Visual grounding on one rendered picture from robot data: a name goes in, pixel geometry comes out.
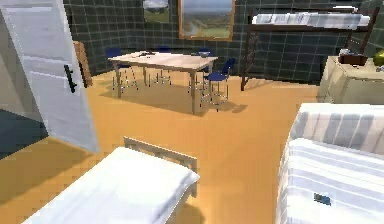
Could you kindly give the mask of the blue chair with metal legs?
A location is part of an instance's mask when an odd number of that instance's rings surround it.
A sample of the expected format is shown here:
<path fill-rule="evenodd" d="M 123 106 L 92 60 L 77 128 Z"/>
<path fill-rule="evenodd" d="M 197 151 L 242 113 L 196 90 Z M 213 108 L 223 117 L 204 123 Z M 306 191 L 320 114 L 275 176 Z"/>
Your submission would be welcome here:
<path fill-rule="evenodd" d="M 207 48 L 200 48 L 197 53 L 192 53 L 192 56 L 200 56 L 202 58 L 210 57 L 211 51 Z M 209 74 L 212 72 L 212 66 L 208 65 L 201 69 L 202 77 L 203 79 L 201 81 L 198 80 L 198 74 L 195 74 L 194 76 L 194 83 L 195 83 L 195 89 L 196 90 L 203 90 L 203 86 L 207 85 L 207 81 L 204 79 L 206 74 Z"/>
<path fill-rule="evenodd" d="M 215 106 L 216 111 L 219 111 L 219 107 L 229 100 L 228 79 L 235 62 L 234 58 L 229 58 L 221 70 L 203 76 L 199 106 L 209 103 Z"/>
<path fill-rule="evenodd" d="M 159 46 L 157 48 L 157 51 L 159 53 L 170 53 L 171 52 L 171 50 L 168 46 Z M 159 84 L 159 83 L 165 84 L 166 82 L 168 82 L 169 84 L 172 84 L 170 71 L 167 71 L 167 74 L 163 75 L 163 70 L 160 70 L 160 72 L 157 73 L 155 78 L 154 78 L 154 83 L 155 84 Z"/>
<path fill-rule="evenodd" d="M 107 59 L 112 63 L 115 72 L 115 76 L 112 78 L 112 89 L 118 90 L 118 97 L 121 97 L 125 87 L 134 86 L 136 89 L 138 89 L 137 80 L 132 66 L 128 62 L 122 62 L 120 60 L 120 57 L 123 56 L 122 50 L 120 48 L 107 48 L 106 56 Z M 126 85 L 124 86 L 121 76 L 126 75 L 127 69 L 131 70 L 133 79 L 131 81 L 125 79 Z"/>

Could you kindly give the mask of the light wooden table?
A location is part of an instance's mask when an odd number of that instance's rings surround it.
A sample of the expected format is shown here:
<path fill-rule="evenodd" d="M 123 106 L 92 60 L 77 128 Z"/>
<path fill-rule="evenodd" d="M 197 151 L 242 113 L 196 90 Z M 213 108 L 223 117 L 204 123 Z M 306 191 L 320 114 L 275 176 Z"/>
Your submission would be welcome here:
<path fill-rule="evenodd" d="M 201 56 L 159 52 L 154 52 L 152 55 L 143 56 L 143 51 L 108 58 L 108 61 L 113 64 L 113 68 L 116 73 L 118 97 L 121 97 L 121 75 L 119 72 L 120 65 L 141 67 L 145 86 L 149 85 L 149 75 L 146 72 L 147 68 L 188 73 L 190 76 L 191 84 L 190 95 L 192 113 L 195 113 L 196 105 L 196 74 L 204 67 L 209 67 L 209 71 L 212 71 L 215 60 L 217 60 L 217 57 L 203 58 Z"/>

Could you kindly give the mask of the dark small object on table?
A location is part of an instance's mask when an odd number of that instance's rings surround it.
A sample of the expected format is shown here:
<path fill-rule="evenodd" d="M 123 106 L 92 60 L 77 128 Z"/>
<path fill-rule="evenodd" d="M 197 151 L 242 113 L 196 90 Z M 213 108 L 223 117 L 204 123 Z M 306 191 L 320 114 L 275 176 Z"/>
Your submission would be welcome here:
<path fill-rule="evenodd" d="M 147 57 L 150 55 L 156 55 L 156 52 L 151 52 L 151 51 L 139 51 L 139 52 L 134 52 L 130 54 L 130 57 L 132 58 L 137 58 L 137 57 Z"/>

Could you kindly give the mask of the large framed landscape picture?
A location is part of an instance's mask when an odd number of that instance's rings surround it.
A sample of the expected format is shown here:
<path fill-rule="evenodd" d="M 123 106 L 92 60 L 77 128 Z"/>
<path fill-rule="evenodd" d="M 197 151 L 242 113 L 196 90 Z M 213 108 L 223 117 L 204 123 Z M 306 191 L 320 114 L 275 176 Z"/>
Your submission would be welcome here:
<path fill-rule="evenodd" d="M 230 42 L 235 6 L 236 0 L 178 0 L 179 38 Z"/>

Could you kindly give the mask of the small landscape picture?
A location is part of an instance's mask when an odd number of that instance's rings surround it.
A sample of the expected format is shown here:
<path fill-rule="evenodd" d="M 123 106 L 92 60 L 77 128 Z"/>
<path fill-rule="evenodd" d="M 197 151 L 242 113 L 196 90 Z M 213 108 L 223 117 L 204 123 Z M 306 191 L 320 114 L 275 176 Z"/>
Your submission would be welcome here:
<path fill-rule="evenodd" d="M 167 23 L 169 21 L 168 0 L 144 0 L 143 12 L 146 22 Z"/>

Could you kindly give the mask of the dark wooden loft bed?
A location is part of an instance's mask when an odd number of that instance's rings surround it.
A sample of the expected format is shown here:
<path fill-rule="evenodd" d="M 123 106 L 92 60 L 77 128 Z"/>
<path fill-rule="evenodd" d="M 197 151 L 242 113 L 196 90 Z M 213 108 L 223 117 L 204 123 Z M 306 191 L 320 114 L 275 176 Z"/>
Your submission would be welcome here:
<path fill-rule="evenodd" d="M 244 66 L 241 74 L 241 90 L 251 79 L 250 71 L 254 66 L 256 45 L 260 32 L 333 32 L 347 33 L 344 48 L 352 43 L 353 33 L 364 33 L 357 42 L 358 52 L 363 54 L 378 18 L 380 6 L 373 10 L 362 10 L 353 6 L 335 6 L 333 8 L 290 8 L 290 13 L 255 14 L 250 11 L 247 18 L 247 34 Z"/>

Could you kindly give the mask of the white room door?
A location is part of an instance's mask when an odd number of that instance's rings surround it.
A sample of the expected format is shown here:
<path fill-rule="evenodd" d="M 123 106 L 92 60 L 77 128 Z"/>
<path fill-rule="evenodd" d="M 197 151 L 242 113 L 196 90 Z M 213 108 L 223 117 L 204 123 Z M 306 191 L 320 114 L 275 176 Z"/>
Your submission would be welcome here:
<path fill-rule="evenodd" d="M 14 47 L 51 137 L 100 150 L 63 0 L 0 0 Z M 71 93 L 64 65 L 73 70 Z"/>

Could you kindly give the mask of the white striped bed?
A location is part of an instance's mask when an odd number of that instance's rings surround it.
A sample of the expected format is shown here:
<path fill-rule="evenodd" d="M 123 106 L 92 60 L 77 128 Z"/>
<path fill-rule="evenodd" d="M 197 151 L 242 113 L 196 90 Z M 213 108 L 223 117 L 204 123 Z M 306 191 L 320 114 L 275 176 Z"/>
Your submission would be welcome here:
<path fill-rule="evenodd" d="M 280 159 L 273 224 L 384 224 L 384 105 L 300 106 Z"/>

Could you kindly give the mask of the small blue object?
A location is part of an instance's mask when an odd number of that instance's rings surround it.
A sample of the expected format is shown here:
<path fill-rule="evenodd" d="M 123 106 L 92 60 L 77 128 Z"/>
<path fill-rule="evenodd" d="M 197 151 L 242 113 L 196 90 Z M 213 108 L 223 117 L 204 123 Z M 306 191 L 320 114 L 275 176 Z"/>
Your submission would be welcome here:
<path fill-rule="evenodd" d="M 331 200 L 330 200 L 330 198 L 328 196 L 315 193 L 314 196 L 313 196 L 313 199 L 316 202 L 318 202 L 318 203 L 322 203 L 322 204 L 325 204 L 325 205 L 328 205 L 328 206 L 331 205 Z"/>

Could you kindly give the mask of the beige chest of drawers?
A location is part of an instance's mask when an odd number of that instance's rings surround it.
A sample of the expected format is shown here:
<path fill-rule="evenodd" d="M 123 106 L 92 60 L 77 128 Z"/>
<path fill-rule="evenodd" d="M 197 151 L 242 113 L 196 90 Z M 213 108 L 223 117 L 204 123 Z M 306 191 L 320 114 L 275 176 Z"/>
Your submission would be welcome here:
<path fill-rule="evenodd" d="M 364 66 L 341 64 L 337 56 L 326 60 L 317 93 L 319 103 L 384 105 L 384 71 L 373 59 Z"/>

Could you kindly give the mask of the dark brown box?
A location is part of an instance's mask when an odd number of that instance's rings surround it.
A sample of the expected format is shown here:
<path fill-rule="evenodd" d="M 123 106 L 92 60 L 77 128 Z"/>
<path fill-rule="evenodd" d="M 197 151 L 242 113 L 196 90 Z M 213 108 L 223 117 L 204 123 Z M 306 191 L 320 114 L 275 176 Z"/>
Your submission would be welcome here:
<path fill-rule="evenodd" d="M 360 54 L 345 54 L 339 56 L 338 61 L 341 64 L 364 66 L 367 61 L 367 57 Z"/>

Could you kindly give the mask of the yellow-green round object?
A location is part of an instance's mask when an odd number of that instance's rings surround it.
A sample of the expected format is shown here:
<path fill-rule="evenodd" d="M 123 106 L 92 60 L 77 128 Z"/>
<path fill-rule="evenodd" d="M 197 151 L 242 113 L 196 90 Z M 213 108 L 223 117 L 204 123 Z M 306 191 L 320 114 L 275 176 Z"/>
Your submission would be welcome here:
<path fill-rule="evenodd" d="M 375 66 L 384 65 L 384 50 L 381 50 L 375 54 L 373 57 L 373 62 Z"/>

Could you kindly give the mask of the white bed with wooden frame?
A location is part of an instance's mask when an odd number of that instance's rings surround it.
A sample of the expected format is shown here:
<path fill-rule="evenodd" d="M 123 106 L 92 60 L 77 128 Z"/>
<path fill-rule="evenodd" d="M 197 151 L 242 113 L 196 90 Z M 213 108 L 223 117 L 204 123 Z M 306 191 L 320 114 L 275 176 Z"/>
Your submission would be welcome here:
<path fill-rule="evenodd" d="M 199 179 L 195 157 L 126 137 L 21 224 L 171 224 Z"/>

